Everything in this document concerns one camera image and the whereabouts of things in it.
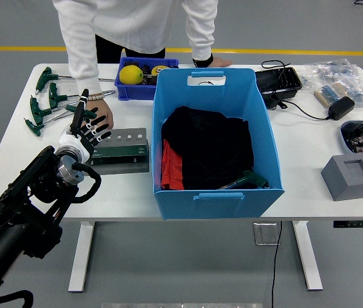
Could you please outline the person's left hand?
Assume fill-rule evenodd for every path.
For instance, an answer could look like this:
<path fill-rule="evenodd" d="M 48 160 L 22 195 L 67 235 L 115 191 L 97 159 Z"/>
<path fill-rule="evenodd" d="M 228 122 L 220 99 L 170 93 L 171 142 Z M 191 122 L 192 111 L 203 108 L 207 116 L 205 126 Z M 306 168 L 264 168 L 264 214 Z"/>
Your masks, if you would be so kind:
<path fill-rule="evenodd" d="M 213 61 L 208 65 L 208 67 L 228 67 L 232 65 L 231 60 L 226 60 L 220 57 L 214 57 Z"/>

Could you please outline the person's right hand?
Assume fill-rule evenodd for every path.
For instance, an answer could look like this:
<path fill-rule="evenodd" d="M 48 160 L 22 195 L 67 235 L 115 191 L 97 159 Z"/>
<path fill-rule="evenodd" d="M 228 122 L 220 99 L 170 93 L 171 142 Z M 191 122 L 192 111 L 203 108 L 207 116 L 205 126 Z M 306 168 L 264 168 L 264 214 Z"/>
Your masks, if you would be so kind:
<path fill-rule="evenodd" d="M 94 108 L 97 108 L 97 117 L 104 117 L 100 124 L 106 124 L 107 129 L 111 130 L 114 127 L 113 114 L 101 94 L 95 94 L 87 101 L 86 109 L 92 110 Z"/>

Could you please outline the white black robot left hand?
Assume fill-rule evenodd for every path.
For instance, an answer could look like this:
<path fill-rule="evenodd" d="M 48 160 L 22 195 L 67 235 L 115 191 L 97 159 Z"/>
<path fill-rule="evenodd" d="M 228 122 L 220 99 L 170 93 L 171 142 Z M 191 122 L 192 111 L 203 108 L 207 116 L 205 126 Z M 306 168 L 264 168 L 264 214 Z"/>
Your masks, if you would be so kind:
<path fill-rule="evenodd" d="M 105 91 L 102 96 L 104 98 L 113 92 Z M 90 100 L 89 91 L 85 89 L 75 107 L 72 123 L 64 129 L 59 138 L 56 152 L 57 155 L 70 155 L 82 164 L 92 157 L 94 148 L 112 133 L 106 124 L 99 125 L 104 117 L 97 117 L 97 108 L 85 109 L 88 100 Z"/>

